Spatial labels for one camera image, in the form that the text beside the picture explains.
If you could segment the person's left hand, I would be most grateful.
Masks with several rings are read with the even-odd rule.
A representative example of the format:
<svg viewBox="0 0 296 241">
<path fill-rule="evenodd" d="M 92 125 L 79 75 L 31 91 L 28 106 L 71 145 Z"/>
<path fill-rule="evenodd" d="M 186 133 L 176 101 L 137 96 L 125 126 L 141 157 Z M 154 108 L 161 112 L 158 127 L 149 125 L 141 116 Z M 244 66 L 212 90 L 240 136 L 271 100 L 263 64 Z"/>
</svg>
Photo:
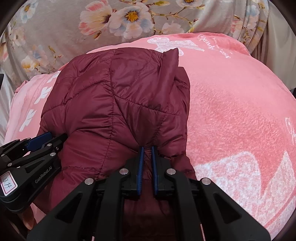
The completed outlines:
<svg viewBox="0 0 296 241">
<path fill-rule="evenodd" d="M 22 213 L 19 213 L 18 216 L 28 230 L 32 230 L 34 226 L 37 224 L 31 206 L 29 206 Z"/>
</svg>

